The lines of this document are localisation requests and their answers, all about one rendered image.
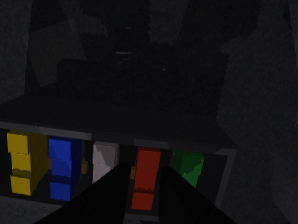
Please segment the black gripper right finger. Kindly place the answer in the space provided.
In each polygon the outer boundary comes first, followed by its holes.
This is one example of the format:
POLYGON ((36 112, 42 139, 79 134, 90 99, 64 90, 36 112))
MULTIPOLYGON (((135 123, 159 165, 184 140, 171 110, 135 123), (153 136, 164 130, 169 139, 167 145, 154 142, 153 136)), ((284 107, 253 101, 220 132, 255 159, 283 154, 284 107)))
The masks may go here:
POLYGON ((214 202, 172 168, 161 168, 158 183, 160 224, 235 224, 214 202))

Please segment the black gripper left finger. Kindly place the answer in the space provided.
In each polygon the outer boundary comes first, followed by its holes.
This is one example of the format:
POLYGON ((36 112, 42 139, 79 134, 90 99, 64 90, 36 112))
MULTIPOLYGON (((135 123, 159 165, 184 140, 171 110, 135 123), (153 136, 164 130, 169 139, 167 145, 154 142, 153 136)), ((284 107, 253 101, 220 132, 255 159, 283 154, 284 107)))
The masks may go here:
POLYGON ((128 200, 130 168, 121 163, 56 212, 35 224, 122 224, 128 200))

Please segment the green fuse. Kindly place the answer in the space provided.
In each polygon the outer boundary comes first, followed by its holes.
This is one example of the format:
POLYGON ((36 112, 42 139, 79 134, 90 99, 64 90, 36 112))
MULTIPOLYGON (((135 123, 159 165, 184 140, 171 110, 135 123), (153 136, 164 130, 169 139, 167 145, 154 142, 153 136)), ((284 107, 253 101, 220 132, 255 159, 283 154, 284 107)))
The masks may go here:
POLYGON ((185 180, 197 188, 204 160, 204 153, 174 151, 172 169, 176 169, 185 180))

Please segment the dark grey fuse block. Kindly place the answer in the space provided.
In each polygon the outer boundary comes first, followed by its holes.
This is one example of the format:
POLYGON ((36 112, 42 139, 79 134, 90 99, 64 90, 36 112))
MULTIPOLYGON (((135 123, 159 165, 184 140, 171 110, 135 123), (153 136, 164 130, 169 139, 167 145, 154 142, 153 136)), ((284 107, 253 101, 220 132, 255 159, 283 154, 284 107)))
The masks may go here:
POLYGON ((161 168, 172 168, 174 151, 204 153, 196 189, 221 210, 239 148, 210 116, 21 95, 0 104, 0 201, 51 210, 68 204, 92 185, 96 141, 120 144, 117 159, 132 168, 137 147, 160 148, 152 209, 132 209, 129 179, 124 216, 156 222, 161 168))

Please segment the white fuse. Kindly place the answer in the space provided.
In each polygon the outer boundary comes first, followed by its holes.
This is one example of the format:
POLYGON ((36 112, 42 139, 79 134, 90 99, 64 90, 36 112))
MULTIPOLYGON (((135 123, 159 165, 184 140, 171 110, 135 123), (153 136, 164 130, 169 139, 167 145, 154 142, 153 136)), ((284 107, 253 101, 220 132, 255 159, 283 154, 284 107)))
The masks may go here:
POLYGON ((110 169, 117 167, 118 147, 120 147, 120 144, 102 143, 102 141, 96 141, 93 144, 92 184, 101 179, 110 169))

